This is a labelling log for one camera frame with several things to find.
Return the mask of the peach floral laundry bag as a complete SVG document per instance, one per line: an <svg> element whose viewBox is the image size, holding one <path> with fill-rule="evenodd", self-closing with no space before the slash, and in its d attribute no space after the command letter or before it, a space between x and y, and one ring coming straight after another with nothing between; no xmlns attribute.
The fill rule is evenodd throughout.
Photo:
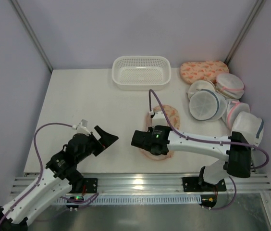
<svg viewBox="0 0 271 231"><path fill-rule="evenodd" d="M170 105L163 104L162 105L165 114L167 115L170 123L172 126L174 126L175 129L179 129L180 127L180 116L177 109ZM148 131L148 128L153 127L153 125L157 125L157 122L160 122L160 125L164 126L170 126L167 120L165 119L165 116L163 115L163 111L161 110L160 106L156 106L152 109L152 111L157 116L157 119L151 118L150 113L146 114L145 122L146 125L144 126L144 130ZM153 155L150 152L140 149L141 153L146 156L147 158L153 160L153 161L163 161L169 158L172 158L174 155L174 151L169 151L166 155Z"/></svg>

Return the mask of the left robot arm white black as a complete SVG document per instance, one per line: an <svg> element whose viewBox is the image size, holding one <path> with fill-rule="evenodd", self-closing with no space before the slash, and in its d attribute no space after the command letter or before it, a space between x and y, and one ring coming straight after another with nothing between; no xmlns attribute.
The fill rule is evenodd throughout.
<svg viewBox="0 0 271 231"><path fill-rule="evenodd" d="M74 126L76 133L61 151L53 155L39 176L16 198L0 206L0 231L25 231L29 222L44 211L54 200L69 192L83 189L85 178L77 165L90 155L98 156L118 140L99 126L97 139L83 125Z"/></svg>

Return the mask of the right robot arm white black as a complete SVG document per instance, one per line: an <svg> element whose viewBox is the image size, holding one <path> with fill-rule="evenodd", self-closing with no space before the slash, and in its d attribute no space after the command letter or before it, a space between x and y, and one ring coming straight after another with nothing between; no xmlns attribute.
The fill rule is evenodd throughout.
<svg viewBox="0 0 271 231"><path fill-rule="evenodd" d="M215 185L228 176L244 179L251 175L251 145L239 132L222 137L193 136L158 125L148 131L136 130L131 145L154 156L188 152L216 158L215 163L202 167L200 182Z"/></svg>

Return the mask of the white mesh bag blue zipper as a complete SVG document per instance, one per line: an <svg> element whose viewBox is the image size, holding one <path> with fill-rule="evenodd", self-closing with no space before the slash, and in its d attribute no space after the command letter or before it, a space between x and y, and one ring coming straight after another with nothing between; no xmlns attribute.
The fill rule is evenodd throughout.
<svg viewBox="0 0 271 231"><path fill-rule="evenodd" d="M198 121L216 121L227 108L226 99L215 91L200 90L189 101L189 111Z"/></svg>

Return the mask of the cream mesh bag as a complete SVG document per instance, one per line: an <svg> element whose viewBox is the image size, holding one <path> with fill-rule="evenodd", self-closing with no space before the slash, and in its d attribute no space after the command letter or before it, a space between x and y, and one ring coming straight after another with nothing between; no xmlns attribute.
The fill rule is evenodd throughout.
<svg viewBox="0 0 271 231"><path fill-rule="evenodd" d="M200 90L210 90L215 91L215 86L211 81L207 80L197 80L192 83L187 91L188 99L190 99L195 93Z"/></svg>

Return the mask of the peach floral bag at back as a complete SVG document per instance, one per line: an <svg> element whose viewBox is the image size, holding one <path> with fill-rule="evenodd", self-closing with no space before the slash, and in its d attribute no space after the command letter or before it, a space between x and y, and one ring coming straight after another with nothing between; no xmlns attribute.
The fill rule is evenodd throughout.
<svg viewBox="0 0 271 231"><path fill-rule="evenodd" d="M222 61L185 62L179 71L181 79L187 84L198 80L215 84L217 76L222 73L229 73L228 66Z"/></svg>

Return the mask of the white mesh bag pink trim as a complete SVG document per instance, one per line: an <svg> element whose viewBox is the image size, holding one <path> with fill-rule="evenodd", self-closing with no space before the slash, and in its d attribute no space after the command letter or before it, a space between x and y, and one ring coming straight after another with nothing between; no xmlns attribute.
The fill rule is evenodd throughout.
<svg viewBox="0 0 271 231"><path fill-rule="evenodd" d="M223 121L225 122L228 129L232 129L233 124L237 116L241 112L250 113L250 107L247 103L242 103L238 100L227 99L227 107L225 113L222 116Z"/></svg>

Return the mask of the white mesh bag pink zipper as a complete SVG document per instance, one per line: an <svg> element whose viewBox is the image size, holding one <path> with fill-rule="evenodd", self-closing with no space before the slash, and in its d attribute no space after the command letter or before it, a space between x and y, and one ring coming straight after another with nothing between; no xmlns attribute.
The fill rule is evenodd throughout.
<svg viewBox="0 0 271 231"><path fill-rule="evenodd" d="M230 73L221 73L216 77L216 90L229 99L241 99L244 91L242 80Z"/></svg>

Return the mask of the white perforated plastic basket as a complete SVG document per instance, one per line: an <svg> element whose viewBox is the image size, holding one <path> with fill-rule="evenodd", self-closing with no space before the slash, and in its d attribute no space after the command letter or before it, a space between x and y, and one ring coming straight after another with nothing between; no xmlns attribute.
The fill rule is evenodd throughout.
<svg viewBox="0 0 271 231"><path fill-rule="evenodd" d="M162 56L121 56L112 64L112 80L121 90L162 90L171 80L170 62Z"/></svg>

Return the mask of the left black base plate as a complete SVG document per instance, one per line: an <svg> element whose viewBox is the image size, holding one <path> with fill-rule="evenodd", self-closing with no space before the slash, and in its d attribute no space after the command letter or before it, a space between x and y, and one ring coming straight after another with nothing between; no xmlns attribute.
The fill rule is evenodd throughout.
<svg viewBox="0 0 271 231"><path fill-rule="evenodd" d="M83 178L72 184L70 193L96 193L98 188L98 178Z"/></svg>

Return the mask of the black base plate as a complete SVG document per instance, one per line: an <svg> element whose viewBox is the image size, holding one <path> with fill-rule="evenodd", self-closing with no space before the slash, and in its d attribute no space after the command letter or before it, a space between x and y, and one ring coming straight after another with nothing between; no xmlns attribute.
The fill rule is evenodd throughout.
<svg viewBox="0 0 271 231"><path fill-rule="evenodd" d="M72 184L70 193L96 193L98 188L98 178L83 178Z"/></svg>
<svg viewBox="0 0 271 231"><path fill-rule="evenodd" d="M200 184L199 177L182 177L182 186L185 193L227 191L224 180L219 181L216 185L206 182Z"/></svg>

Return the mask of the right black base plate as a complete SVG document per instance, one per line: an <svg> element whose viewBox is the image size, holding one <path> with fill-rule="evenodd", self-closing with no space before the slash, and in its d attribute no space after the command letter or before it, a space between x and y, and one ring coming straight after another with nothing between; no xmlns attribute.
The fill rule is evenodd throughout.
<svg viewBox="0 0 271 231"><path fill-rule="evenodd" d="M216 185L206 182L200 184L199 177L182 177L182 186L185 193L227 191L224 180L219 181Z"/></svg>

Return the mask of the aluminium mounting rail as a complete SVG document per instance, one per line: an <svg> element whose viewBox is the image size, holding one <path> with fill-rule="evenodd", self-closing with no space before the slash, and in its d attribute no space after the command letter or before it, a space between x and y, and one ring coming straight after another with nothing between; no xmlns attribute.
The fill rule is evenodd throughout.
<svg viewBox="0 0 271 231"><path fill-rule="evenodd" d="M97 192L100 194L210 194L214 192L184 192L182 177L198 177L198 173L148 173L148 174L89 174L85 178L98 178ZM252 173L249 178L227 177L227 191L222 193L271 193L267 175Z"/></svg>

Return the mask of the right aluminium corner post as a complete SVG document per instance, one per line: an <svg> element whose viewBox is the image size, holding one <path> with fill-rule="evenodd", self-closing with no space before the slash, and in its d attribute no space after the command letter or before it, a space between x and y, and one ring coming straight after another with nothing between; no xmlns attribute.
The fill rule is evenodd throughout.
<svg viewBox="0 0 271 231"><path fill-rule="evenodd" d="M250 31L252 25L254 24L256 18L260 14L263 6L265 5L265 0L257 0L255 1L254 6L251 8L250 13L248 14L242 28L240 29L233 45L231 46L224 63L226 65L229 65L232 61L233 57L235 56L236 52L238 51L238 48L241 46L242 42L246 38L248 32Z"/></svg>

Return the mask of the aluminium corner post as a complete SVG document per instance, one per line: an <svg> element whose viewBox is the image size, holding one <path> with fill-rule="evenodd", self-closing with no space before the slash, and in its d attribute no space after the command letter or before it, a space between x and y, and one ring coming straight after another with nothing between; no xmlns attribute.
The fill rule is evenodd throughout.
<svg viewBox="0 0 271 231"><path fill-rule="evenodd" d="M12 6L13 10L15 11L17 17L19 18L21 24L23 25L26 33L28 34L31 42L35 46L38 54L40 55L41 59L43 60L44 64L47 66L48 70L52 73L53 72L53 66L47 57L39 39L37 38L34 29L32 28L30 22L27 19L27 16L25 12L23 11L19 1L17 0L10 0L10 5Z"/></svg>
<svg viewBox="0 0 271 231"><path fill-rule="evenodd" d="M246 38L248 32L250 31L252 25L254 24L256 18L260 14L263 6L265 5L265 0L257 0L255 1L254 6L251 8L250 13L248 14L242 28L240 29L233 45L231 46L224 63L226 65L229 65L232 61L233 57L235 56L236 52L238 51L238 48L241 46L242 42Z"/></svg>

